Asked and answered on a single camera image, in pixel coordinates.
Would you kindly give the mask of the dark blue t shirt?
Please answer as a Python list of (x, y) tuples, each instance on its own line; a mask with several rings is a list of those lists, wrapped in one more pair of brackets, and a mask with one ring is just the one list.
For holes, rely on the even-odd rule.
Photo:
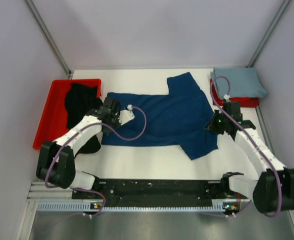
[(187, 72), (167, 79), (167, 95), (132, 93), (108, 93), (123, 107), (133, 105), (144, 112), (134, 110), (135, 119), (117, 129), (133, 141), (122, 140), (114, 133), (102, 138), (103, 145), (129, 147), (163, 147), (179, 145), (191, 159), (203, 157), (216, 150), (217, 135), (205, 130), (213, 116), (213, 110), (205, 93)]

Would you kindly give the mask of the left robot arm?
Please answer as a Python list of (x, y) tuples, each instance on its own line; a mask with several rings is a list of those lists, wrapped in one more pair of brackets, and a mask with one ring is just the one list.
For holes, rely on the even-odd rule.
[(36, 177), (46, 186), (62, 189), (83, 189), (89, 198), (100, 194), (96, 177), (75, 168), (75, 156), (94, 136), (110, 128), (120, 127), (120, 102), (107, 97), (99, 109), (89, 110), (82, 120), (63, 136), (54, 141), (45, 141), (40, 148)]

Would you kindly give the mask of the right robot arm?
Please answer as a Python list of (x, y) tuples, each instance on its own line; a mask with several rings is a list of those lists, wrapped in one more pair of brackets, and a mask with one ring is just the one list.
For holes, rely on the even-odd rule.
[(205, 129), (228, 134), (244, 151), (258, 175), (250, 179), (240, 172), (227, 172), (221, 178), (220, 192), (226, 198), (239, 193), (253, 201), (268, 216), (294, 210), (294, 168), (286, 167), (261, 140), (255, 125), (244, 120), (239, 102), (223, 101)]

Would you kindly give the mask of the black t shirt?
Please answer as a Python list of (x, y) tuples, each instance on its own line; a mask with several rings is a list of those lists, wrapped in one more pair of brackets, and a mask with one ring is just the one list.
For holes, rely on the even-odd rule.
[(64, 107), (67, 112), (66, 128), (75, 127), (91, 109), (99, 109), (102, 100), (97, 97), (98, 87), (72, 83), (66, 93)]

